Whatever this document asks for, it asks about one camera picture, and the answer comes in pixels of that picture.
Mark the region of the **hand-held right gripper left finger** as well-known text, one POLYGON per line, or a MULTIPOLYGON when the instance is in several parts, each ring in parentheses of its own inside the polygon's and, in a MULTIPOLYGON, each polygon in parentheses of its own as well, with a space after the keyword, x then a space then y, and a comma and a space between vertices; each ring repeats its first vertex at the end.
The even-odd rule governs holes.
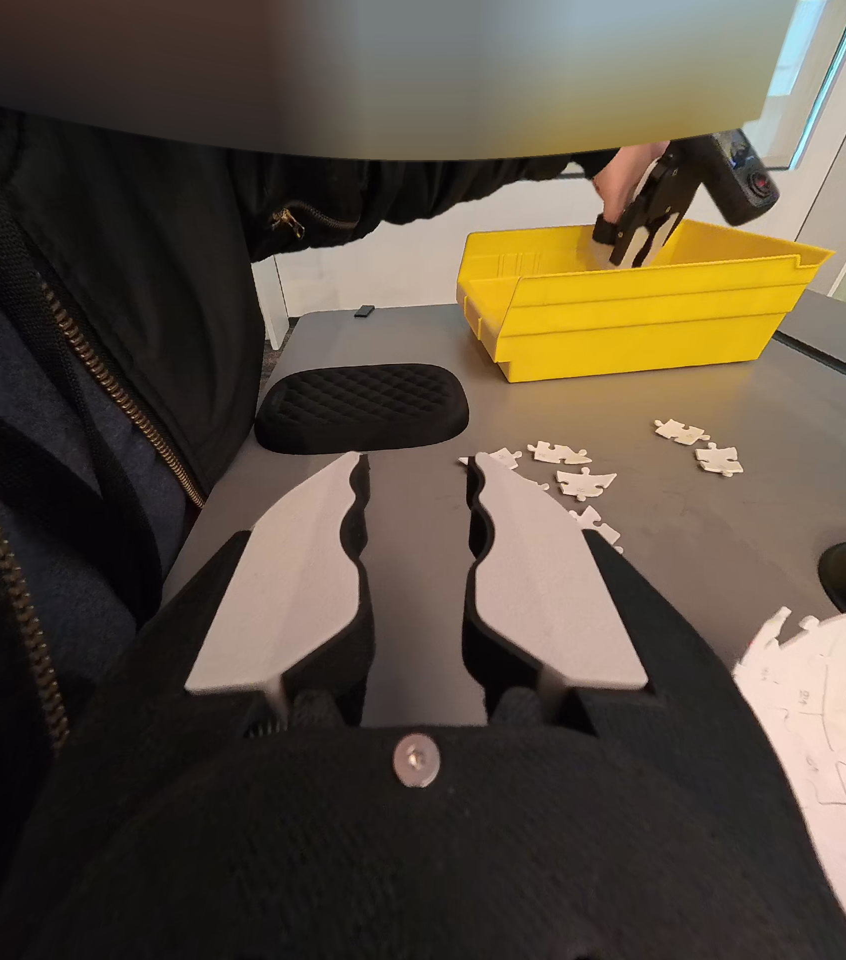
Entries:
POLYGON ((374 656, 369 463, 350 451, 254 524, 186 681, 191 694, 345 693, 374 656))

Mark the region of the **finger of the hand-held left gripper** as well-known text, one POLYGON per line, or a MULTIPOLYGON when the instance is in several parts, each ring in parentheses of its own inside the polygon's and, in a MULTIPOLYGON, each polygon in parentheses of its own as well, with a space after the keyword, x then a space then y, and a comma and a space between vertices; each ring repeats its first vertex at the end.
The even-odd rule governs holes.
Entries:
POLYGON ((651 264, 681 219, 681 213, 670 213, 637 226, 627 246, 627 266, 643 267, 651 264))

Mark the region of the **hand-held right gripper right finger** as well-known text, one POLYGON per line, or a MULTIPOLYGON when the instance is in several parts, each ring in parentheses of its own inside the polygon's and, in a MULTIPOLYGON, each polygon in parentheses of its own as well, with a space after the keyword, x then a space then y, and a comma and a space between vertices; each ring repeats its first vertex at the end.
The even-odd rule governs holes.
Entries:
POLYGON ((467 462, 464 665, 484 690, 642 690, 645 671, 569 514, 487 453, 467 462))

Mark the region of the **yellow plastic bin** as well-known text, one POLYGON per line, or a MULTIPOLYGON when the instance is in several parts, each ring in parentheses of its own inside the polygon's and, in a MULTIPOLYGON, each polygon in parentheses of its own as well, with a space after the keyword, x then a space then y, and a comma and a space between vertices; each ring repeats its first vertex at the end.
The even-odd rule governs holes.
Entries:
POLYGON ((682 221, 647 267, 599 269, 588 225, 469 235, 456 297, 511 383, 757 359, 828 249, 682 221))

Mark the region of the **spread of white jigsaw pieces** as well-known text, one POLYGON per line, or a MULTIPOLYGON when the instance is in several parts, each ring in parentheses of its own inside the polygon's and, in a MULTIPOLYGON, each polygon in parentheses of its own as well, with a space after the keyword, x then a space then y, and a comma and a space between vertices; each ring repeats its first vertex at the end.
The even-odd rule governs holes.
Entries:
MULTIPOLYGON (((696 466, 706 474, 723 478, 743 474, 738 450, 734 446, 719 446, 703 428, 673 418, 657 418, 653 422, 653 433, 669 443, 692 450, 696 466)), ((502 447, 489 452, 488 457, 515 472, 521 466, 525 454, 528 454, 529 460, 554 469, 554 480, 562 497, 583 504, 582 510, 569 511, 576 527, 581 532, 592 531, 600 534, 609 546, 622 554, 621 533, 609 525, 591 503, 605 494, 618 475, 594 474, 590 469, 593 461, 587 450, 544 439, 527 444, 525 449, 511 450, 502 447)))

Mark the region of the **partly built puzzle ball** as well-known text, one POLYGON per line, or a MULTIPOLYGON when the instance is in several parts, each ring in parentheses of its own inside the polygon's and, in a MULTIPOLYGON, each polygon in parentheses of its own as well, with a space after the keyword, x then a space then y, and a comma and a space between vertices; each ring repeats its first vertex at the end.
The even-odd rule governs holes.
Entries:
POLYGON ((782 606, 733 668, 801 809, 846 914, 846 613, 807 616, 794 633, 782 606))

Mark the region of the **person's left forearm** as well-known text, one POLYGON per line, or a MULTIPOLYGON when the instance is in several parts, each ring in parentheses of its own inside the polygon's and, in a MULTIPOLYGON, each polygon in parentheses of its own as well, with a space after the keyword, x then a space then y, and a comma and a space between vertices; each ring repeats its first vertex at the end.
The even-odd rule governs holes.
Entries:
POLYGON ((587 179, 600 173, 619 149, 539 157, 452 161, 375 161, 364 191, 361 226, 397 226, 433 219, 465 202, 485 199, 504 186, 557 178, 574 162, 587 179))

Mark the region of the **person's left hand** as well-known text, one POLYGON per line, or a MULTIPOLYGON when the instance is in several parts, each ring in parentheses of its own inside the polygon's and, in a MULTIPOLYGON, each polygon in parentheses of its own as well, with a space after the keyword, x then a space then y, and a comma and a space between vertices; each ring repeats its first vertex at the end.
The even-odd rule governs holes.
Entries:
POLYGON ((593 177, 592 185, 601 199, 601 216, 606 222, 620 221, 647 171, 668 148, 669 140, 622 147, 593 177))

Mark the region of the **large window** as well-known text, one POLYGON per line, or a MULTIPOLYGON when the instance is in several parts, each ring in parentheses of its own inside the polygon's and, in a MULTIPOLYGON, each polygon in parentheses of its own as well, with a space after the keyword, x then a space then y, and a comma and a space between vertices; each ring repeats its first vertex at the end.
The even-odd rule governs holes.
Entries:
POLYGON ((846 1, 799 1, 769 85, 747 135, 773 171, 794 168, 846 56, 846 1))

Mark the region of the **person's jacketed torso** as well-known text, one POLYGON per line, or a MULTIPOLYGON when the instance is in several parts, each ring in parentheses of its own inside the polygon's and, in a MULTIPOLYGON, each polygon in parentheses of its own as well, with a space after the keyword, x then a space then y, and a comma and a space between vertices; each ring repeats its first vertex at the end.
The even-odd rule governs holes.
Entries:
POLYGON ((0 107, 0 894, 249 432, 271 161, 0 107))

